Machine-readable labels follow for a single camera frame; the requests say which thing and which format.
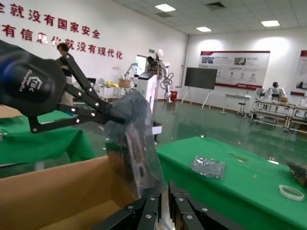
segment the ceiling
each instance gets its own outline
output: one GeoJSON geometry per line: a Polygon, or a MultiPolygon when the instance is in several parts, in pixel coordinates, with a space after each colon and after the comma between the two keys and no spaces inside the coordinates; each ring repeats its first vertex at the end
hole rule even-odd
{"type": "Polygon", "coordinates": [[[197,27],[208,27],[206,33],[233,33],[307,27],[307,0],[113,0],[175,30],[190,35],[204,34],[197,27]],[[206,4],[220,2],[225,8],[210,10],[206,4]],[[176,10],[172,17],[162,18],[156,5],[168,4],[176,10]],[[264,27],[261,21],[278,20],[280,26],[264,27]]]}

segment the stool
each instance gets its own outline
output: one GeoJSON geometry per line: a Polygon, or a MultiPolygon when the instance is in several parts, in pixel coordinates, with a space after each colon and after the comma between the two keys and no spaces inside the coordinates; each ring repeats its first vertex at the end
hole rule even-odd
{"type": "Polygon", "coordinates": [[[245,105],[246,103],[239,103],[240,107],[240,111],[236,113],[237,116],[245,116],[244,110],[245,110],[245,105]]]}

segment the dark hair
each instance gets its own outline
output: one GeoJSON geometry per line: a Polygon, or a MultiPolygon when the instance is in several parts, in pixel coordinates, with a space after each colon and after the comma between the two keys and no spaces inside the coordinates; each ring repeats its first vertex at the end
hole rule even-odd
{"type": "Polygon", "coordinates": [[[60,43],[60,44],[58,44],[57,49],[59,49],[59,47],[61,47],[62,50],[65,51],[65,52],[68,52],[68,51],[69,51],[69,48],[68,48],[68,46],[67,46],[66,43],[60,43]]]}

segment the poster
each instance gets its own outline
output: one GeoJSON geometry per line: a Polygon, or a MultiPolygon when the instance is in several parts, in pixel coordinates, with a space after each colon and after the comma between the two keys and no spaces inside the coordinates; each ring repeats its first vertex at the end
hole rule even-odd
{"type": "Polygon", "coordinates": [[[302,50],[297,65],[294,85],[291,94],[304,96],[307,92],[307,50],[302,50]]]}
{"type": "Polygon", "coordinates": [[[261,88],[269,51],[202,51],[199,67],[217,69],[215,85],[239,89],[261,88]]]}

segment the ceiling light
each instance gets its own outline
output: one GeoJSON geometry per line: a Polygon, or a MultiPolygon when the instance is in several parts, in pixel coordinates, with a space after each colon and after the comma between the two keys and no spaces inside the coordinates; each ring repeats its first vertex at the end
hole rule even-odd
{"type": "Polygon", "coordinates": [[[176,10],[174,7],[171,7],[167,4],[162,4],[162,5],[158,5],[158,6],[155,6],[155,7],[158,8],[159,10],[161,10],[161,11],[164,11],[164,12],[170,12],[170,11],[176,10]]]}
{"type": "Polygon", "coordinates": [[[261,23],[265,27],[279,26],[279,22],[277,20],[275,20],[275,21],[263,21],[261,23]]]}
{"type": "Polygon", "coordinates": [[[209,29],[208,27],[197,27],[197,29],[201,32],[210,32],[212,31],[211,29],[209,29]]]}

